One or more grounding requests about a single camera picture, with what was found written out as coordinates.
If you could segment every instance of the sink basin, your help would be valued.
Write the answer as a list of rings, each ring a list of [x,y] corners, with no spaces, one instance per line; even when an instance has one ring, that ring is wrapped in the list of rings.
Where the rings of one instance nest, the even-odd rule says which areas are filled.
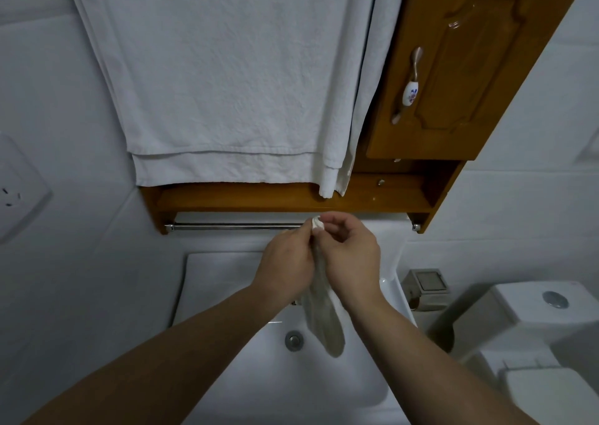
[[[261,255],[190,255],[175,323],[249,285]],[[397,278],[382,280],[382,289],[413,321]],[[243,348],[185,423],[407,423],[347,313],[340,320],[346,346],[335,359],[308,330],[303,308],[287,306]],[[303,337],[299,351],[285,345],[289,331]]]

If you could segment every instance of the hand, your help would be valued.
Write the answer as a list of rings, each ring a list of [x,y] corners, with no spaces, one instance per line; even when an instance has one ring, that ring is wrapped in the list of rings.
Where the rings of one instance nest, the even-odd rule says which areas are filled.
[[[280,308],[299,298],[314,277],[311,229],[310,218],[300,228],[274,236],[262,254],[252,286],[267,293]]]
[[[326,261],[326,276],[348,311],[385,300],[378,283],[380,248],[366,226],[351,214],[320,215],[325,230],[314,229],[314,237]]]

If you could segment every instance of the cabinet handle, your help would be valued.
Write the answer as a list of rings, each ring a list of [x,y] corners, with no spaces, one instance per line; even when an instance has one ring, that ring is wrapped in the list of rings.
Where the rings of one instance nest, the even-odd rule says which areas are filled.
[[[417,46],[412,55],[410,56],[410,63],[412,63],[412,77],[404,89],[404,94],[401,97],[401,104],[403,106],[410,106],[414,103],[416,96],[418,95],[418,61],[422,58],[424,50],[421,46]],[[400,121],[401,109],[396,111],[391,117],[391,124],[396,125]]]

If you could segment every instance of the toilet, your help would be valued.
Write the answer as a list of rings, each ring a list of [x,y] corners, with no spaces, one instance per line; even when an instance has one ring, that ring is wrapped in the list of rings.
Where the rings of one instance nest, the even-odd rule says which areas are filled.
[[[451,356],[541,425],[596,424],[599,396],[550,345],[598,321],[578,282],[495,285],[453,323]]]

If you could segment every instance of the person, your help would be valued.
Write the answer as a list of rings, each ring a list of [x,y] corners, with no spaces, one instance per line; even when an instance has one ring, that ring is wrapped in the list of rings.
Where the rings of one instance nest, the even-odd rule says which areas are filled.
[[[384,298],[380,248],[360,220],[314,230],[331,288],[413,425],[536,422],[423,335]],[[85,377],[26,424],[180,423],[243,346],[309,285],[311,220],[266,246],[251,285]]]

